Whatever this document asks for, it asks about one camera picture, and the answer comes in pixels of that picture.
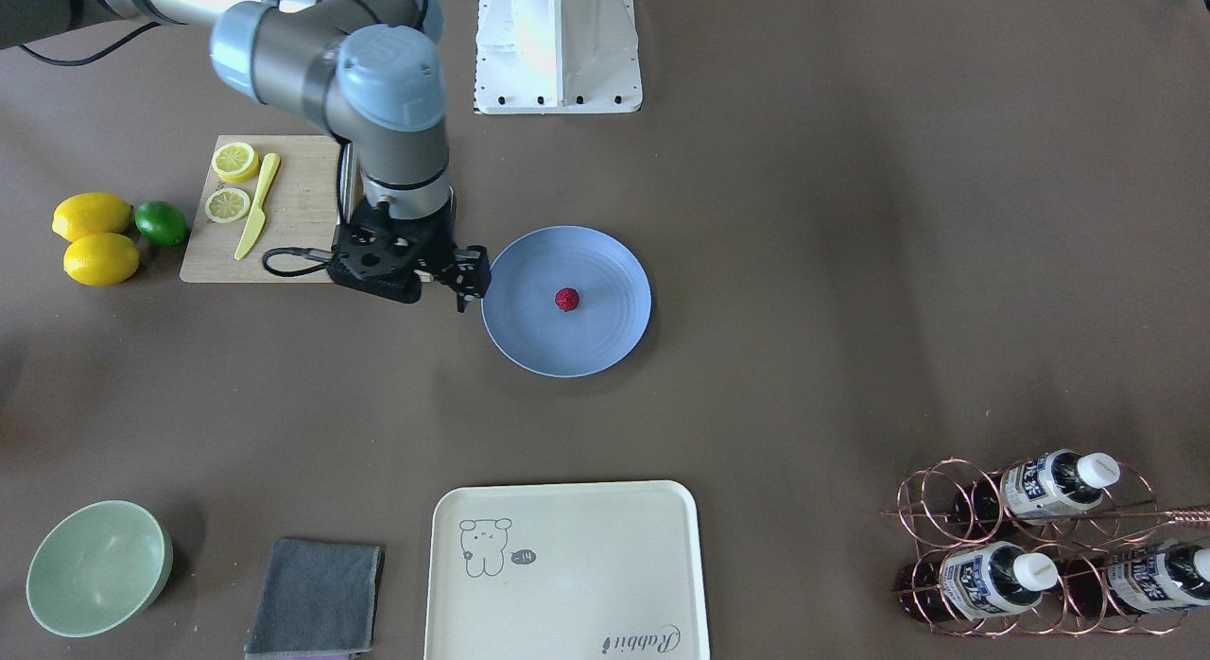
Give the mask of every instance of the raspberry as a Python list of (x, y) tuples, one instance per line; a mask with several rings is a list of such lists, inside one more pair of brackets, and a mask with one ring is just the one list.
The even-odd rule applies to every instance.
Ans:
[(564, 312), (575, 310), (580, 305), (580, 292), (571, 287), (564, 287), (554, 294), (554, 304)]

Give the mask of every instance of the folded towel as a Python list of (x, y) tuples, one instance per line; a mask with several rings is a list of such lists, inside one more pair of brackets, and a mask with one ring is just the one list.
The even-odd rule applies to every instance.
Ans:
[(246, 659), (345, 660), (369, 650), (380, 562), (378, 546), (277, 540)]

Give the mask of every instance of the bottle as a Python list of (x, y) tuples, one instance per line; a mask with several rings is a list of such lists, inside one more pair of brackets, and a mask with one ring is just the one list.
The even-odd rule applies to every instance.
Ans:
[(1105, 498), (1104, 488), (1120, 477), (1122, 469), (1108, 454), (1094, 452), (1081, 457), (1071, 449), (1060, 449), (990, 476), (999, 488), (999, 500), (987, 480), (980, 478), (967, 490), (970, 501), (961, 493), (953, 498), (953, 516), (956, 522), (967, 523), (973, 513), (969, 534), (972, 539), (981, 539), (1003, 513), (993, 535), (1003, 539), (1019, 529), (1010, 518), (1042, 526), (1095, 509)]
[[(1102, 570), (1101, 578), (1089, 568)], [(1064, 563), (1072, 613), (1081, 618), (1145, 615), (1210, 607), (1210, 550), (1165, 540), (1105, 559)], [(1111, 598), (1105, 601), (1106, 590)]]
[(1045, 555), (997, 541), (908, 566), (899, 570), (895, 591), (903, 609), (922, 622), (974, 621), (1025, 613), (1058, 581), (1059, 570)]

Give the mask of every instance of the yellow knife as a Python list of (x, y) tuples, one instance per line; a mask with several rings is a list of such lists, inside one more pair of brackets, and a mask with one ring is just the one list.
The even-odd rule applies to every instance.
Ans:
[(260, 230), (265, 229), (265, 196), (269, 195), (269, 186), (277, 177), (277, 167), (282, 165), (282, 157), (276, 153), (267, 153), (260, 160), (260, 176), (257, 178), (257, 195), (252, 197), (252, 208), (248, 211), (248, 220), (243, 224), (243, 234), (240, 236), (240, 246), (235, 247), (235, 259), (243, 260), (252, 251), (252, 245), (260, 237)]

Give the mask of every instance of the white label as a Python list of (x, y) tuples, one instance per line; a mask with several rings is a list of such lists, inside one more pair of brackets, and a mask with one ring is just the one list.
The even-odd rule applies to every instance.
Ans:
[(991, 555), (1007, 544), (956, 551), (941, 561), (941, 593), (967, 620), (1019, 615), (1031, 608), (1009, 602), (992, 585)]
[(1093, 509), (1093, 504), (1072, 501), (1055, 484), (1054, 461), (1060, 449), (1039, 459), (1032, 459), (1004, 472), (999, 481), (999, 494), (1009, 513), (1031, 526), (1042, 526), (1056, 516), (1074, 516)]
[(1165, 540), (1114, 556), (1107, 570), (1113, 593), (1142, 613), (1210, 606), (1210, 601), (1189, 596), (1168, 574), (1168, 553), (1159, 552), (1176, 544), (1176, 540)]

